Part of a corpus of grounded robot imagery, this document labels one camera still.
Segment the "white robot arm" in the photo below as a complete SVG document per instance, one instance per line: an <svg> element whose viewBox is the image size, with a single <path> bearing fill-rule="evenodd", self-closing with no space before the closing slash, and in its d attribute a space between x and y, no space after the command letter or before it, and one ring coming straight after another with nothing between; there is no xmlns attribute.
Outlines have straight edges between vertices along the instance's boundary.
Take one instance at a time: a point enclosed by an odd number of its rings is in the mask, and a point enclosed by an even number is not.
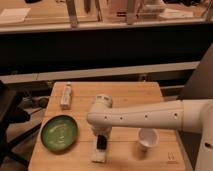
<svg viewBox="0 0 213 171"><path fill-rule="evenodd" d="M213 171L213 99L175 100L142 106L112 108L112 99L97 95L87 113L96 134L110 127L173 129L200 133L195 171Z"/></svg>

